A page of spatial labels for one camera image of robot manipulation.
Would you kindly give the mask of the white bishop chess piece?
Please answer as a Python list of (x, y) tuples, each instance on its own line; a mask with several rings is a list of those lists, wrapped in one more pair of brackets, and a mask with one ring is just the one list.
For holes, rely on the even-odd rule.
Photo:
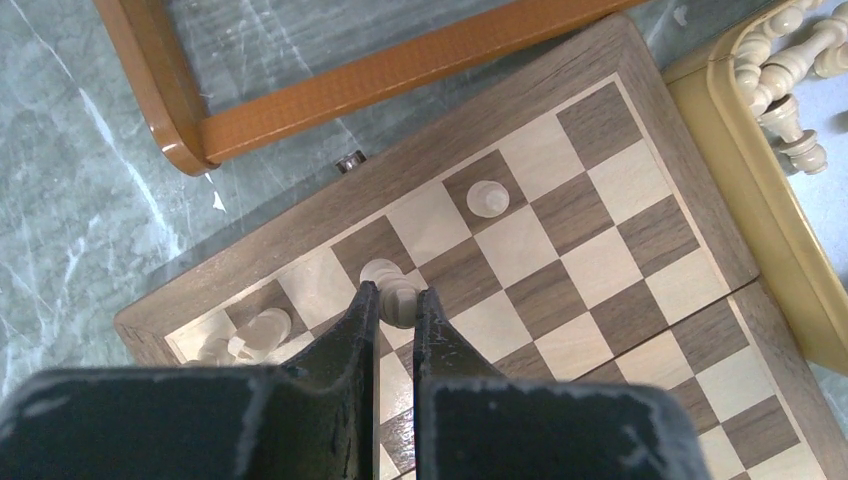
[(374, 259), (360, 272), (360, 281), (373, 282), (379, 293), (380, 318), (398, 329), (415, 327), (421, 290), (388, 259)]

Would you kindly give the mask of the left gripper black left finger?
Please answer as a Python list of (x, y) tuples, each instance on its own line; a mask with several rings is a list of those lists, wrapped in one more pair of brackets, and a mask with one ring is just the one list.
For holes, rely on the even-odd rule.
[(378, 300), (362, 283), (341, 319), (271, 369), (252, 478), (378, 478)]

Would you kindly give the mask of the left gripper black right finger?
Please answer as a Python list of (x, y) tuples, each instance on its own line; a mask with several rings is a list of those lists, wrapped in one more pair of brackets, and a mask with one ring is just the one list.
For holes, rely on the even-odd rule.
[(496, 398), (483, 388), (504, 376), (450, 324), (433, 288), (417, 300), (413, 370), (418, 477), (514, 478), (513, 446), (496, 430)]

